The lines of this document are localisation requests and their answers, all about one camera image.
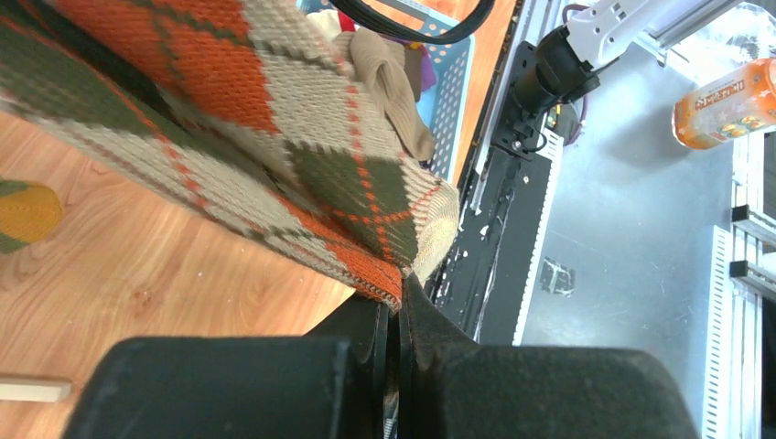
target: wooden block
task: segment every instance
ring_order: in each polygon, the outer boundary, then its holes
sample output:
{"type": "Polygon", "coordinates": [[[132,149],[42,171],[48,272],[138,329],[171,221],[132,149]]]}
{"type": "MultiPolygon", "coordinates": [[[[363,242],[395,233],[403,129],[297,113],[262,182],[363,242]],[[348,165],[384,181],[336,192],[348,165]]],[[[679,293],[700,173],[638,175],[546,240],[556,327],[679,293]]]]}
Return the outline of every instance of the wooden block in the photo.
{"type": "Polygon", "coordinates": [[[0,401],[59,402],[70,394],[65,380],[0,377],[0,401]]]}

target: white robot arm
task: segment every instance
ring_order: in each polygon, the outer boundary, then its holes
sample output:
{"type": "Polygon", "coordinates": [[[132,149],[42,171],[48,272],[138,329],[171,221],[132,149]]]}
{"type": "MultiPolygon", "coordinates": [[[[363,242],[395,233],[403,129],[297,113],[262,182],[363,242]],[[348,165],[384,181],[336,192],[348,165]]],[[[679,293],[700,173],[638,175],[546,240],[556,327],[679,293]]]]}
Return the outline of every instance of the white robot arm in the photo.
{"type": "Polygon", "coordinates": [[[568,44],[593,70],[606,67],[674,1],[601,0],[568,20],[568,44]]]}
{"type": "Polygon", "coordinates": [[[512,102],[529,114],[595,90],[598,72],[674,0],[601,0],[552,30],[534,50],[535,68],[512,85],[512,102]]]}

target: gray metal plate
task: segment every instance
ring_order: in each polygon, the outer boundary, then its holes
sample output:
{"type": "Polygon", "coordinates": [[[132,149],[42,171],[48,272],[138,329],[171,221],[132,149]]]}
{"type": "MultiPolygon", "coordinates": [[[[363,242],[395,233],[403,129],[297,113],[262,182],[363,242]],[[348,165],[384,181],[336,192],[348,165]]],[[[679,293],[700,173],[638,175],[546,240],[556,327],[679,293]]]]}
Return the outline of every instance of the gray metal plate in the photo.
{"type": "Polygon", "coordinates": [[[536,283],[522,343],[645,350],[700,426],[711,238],[730,227],[732,145],[693,152],[674,140],[671,109],[693,84],[635,45],[601,84],[564,152],[544,241],[546,266],[572,270],[573,291],[536,283]]]}

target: brown sock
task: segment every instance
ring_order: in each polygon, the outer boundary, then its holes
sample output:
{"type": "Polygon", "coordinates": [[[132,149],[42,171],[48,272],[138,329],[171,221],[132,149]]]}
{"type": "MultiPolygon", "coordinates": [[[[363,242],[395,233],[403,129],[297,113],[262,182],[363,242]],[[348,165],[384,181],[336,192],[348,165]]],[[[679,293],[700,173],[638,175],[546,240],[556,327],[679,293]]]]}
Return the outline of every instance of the brown sock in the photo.
{"type": "Polygon", "coordinates": [[[364,28],[342,32],[332,44],[353,65],[356,79],[384,111],[407,154],[419,161],[430,160],[434,137],[415,107],[413,88],[404,73],[404,46],[364,28]]]}

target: black cable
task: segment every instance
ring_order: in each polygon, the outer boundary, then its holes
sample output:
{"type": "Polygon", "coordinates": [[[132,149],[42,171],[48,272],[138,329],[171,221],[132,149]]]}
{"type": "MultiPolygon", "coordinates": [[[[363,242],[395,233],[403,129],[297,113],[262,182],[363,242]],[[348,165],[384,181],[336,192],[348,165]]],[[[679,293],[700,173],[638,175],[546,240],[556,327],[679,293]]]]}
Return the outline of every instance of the black cable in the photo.
{"type": "Polygon", "coordinates": [[[543,150],[545,146],[547,146],[547,143],[549,143],[549,139],[547,139],[547,136],[544,133],[542,133],[544,128],[542,126],[544,124],[544,120],[545,120],[544,117],[537,117],[535,119],[535,122],[533,123],[533,129],[539,134],[542,140],[542,143],[536,146],[535,148],[526,148],[525,146],[523,146],[523,151],[525,151],[526,153],[538,153],[539,151],[543,150]]]}
{"type": "Polygon", "coordinates": [[[438,37],[430,37],[409,27],[402,26],[365,5],[361,0],[331,0],[331,3],[359,25],[379,34],[404,41],[441,45],[458,43],[460,40],[473,34],[488,18],[496,2],[495,0],[480,0],[474,10],[471,11],[471,14],[438,37]]]}

